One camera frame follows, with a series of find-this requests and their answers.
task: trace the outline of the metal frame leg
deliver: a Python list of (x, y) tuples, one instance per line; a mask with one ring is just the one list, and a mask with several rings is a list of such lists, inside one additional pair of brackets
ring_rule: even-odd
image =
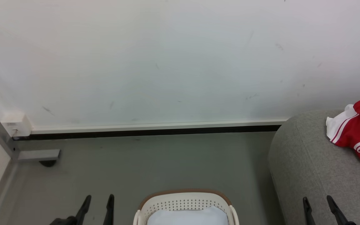
[(21, 151), (0, 122), (0, 145), (13, 161), (49, 161), (59, 158), (60, 149)]

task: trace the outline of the laundry basket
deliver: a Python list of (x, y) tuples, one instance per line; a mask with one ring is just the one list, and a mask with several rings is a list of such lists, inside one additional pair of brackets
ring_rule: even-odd
[(158, 210), (202, 210), (210, 206), (225, 212), (229, 225), (239, 225), (230, 200), (223, 193), (210, 189), (180, 189), (149, 195), (138, 207), (133, 225), (147, 225), (149, 217)]

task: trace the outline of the gray fabric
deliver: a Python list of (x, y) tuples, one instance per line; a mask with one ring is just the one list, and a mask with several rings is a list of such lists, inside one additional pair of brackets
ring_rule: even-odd
[(273, 139), (269, 166), (287, 225), (305, 224), (304, 196), (317, 225), (335, 225), (327, 195), (348, 220), (360, 224), (360, 160), (326, 136), (326, 117), (340, 112), (311, 111), (290, 118)]

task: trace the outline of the basket handle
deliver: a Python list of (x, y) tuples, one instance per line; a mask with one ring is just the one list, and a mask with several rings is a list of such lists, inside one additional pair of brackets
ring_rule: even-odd
[(229, 207), (231, 209), (231, 213), (233, 214), (235, 225), (239, 225), (237, 211), (235, 211), (235, 208), (232, 205), (229, 205)]
[(137, 223), (138, 223), (138, 215), (140, 214), (140, 211), (141, 210), (138, 210), (136, 212), (136, 215), (134, 216), (134, 220), (133, 220), (133, 225), (137, 225)]

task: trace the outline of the brown basket rim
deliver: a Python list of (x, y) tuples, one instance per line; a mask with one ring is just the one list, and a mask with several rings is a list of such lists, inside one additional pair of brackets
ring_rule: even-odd
[(216, 194), (216, 195), (219, 195), (220, 197), (222, 197), (224, 199), (224, 201), (226, 201), (226, 203), (229, 206), (232, 205), (230, 199), (227, 198), (227, 196), (224, 195), (223, 193), (221, 193), (220, 191), (216, 191), (216, 190), (212, 190), (212, 189), (205, 189), (205, 188), (185, 188), (185, 189), (160, 191), (160, 192), (156, 192), (156, 193), (153, 193), (151, 195), (148, 195), (141, 202), (140, 206), (138, 207), (138, 210), (141, 210), (142, 207), (144, 206), (144, 204), (153, 197), (156, 197), (156, 196), (159, 196), (159, 195), (169, 195), (169, 194), (177, 194), (177, 193), (190, 193), (190, 192), (202, 192), (202, 193)]

